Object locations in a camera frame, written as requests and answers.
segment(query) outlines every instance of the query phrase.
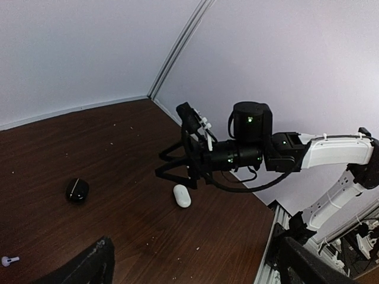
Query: robotic arm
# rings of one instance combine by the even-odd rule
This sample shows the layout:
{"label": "robotic arm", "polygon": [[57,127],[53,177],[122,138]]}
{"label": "robotic arm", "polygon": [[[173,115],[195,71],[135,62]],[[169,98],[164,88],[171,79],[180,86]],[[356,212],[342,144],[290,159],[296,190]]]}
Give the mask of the robotic arm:
{"label": "robotic arm", "polygon": [[[347,164],[342,176],[318,201],[290,220],[285,235],[301,244],[352,198],[379,185],[379,142],[365,128],[355,135],[272,134],[269,106],[240,102],[234,105],[228,121],[232,139],[217,141],[210,132],[211,125],[188,103],[179,105],[176,111],[182,119],[181,141],[161,152],[159,157],[167,164],[155,172],[160,178],[190,188],[197,188],[197,180],[204,178],[225,191],[257,192],[276,185],[292,172],[323,164]],[[179,147],[184,148],[185,155],[169,156]],[[231,188],[213,179],[215,171],[237,171],[240,167],[248,167],[256,175],[263,160],[267,171],[283,173],[266,185]],[[167,173],[178,166],[187,166],[188,178]]]}

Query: wood grain surface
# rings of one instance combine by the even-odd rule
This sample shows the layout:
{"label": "wood grain surface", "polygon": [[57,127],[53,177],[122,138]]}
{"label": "wood grain surface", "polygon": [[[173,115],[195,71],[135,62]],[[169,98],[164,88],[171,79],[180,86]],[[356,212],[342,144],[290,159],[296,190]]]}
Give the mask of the wood grain surface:
{"label": "wood grain surface", "polygon": [[[0,253],[21,260],[0,267],[0,283],[37,279],[102,235],[115,245],[114,283],[252,283],[273,213],[202,182],[178,207],[174,184],[154,175],[178,139],[149,100],[1,132]],[[83,205],[65,199],[72,178],[90,185]]]}

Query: white panel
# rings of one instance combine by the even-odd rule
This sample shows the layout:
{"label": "white panel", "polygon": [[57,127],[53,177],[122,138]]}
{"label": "white panel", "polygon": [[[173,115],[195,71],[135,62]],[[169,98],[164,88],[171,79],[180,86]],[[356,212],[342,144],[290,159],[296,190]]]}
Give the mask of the white panel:
{"label": "white panel", "polygon": [[1,1],[0,125],[147,95],[198,3]]}
{"label": "white panel", "polygon": [[[378,1],[218,0],[158,100],[173,114],[188,101],[221,139],[227,138],[233,104],[244,100],[271,107],[274,132],[350,134],[364,126],[379,137],[378,11]],[[344,168],[294,173],[258,196],[266,203],[277,199],[294,214],[322,196]],[[249,185],[277,175],[260,170],[258,181]],[[373,197],[379,197],[378,189],[347,204],[326,230]]]}

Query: wall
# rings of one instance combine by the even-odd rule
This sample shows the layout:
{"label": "wall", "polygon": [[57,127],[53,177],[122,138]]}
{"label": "wall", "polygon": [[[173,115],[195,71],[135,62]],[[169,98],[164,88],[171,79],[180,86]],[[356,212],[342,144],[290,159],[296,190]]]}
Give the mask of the wall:
{"label": "wall", "polygon": [[0,126],[146,96],[198,2],[2,1]]}
{"label": "wall", "polygon": [[[274,132],[379,136],[379,2],[218,0],[205,15],[157,101],[176,115],[188,101],[227,138],[238,101],[266,102]],[[289,176],[257,195],[294,214],[329,189],[344,165]],[[249,175],[241,171],[240,178]],[[259,172],[254,186],[274,179]],[[320,230],[322,238],[379,197],[378,189],[350,202]]]}

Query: white arm segment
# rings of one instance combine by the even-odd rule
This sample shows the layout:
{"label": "white arm segment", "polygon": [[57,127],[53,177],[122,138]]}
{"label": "white arm segment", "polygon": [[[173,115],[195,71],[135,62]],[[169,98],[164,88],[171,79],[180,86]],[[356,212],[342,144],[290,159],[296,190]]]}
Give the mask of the white arm segment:
{"label": "white arm segment", "polygon": [[[319,135],[301,134],[300,141],[307,144]],[[302,169],[322,164],[367,164],[371,158],[373,146],[371,140],[361,138],[324,138],[312,141],[311,147],[303,159]],[[339,180],[313,205],[303,210],[303,221],[307,228],[317,231],[334,213],[351,199],[361,194],[365,188],[354,183],[350,171],[344,171]]]}

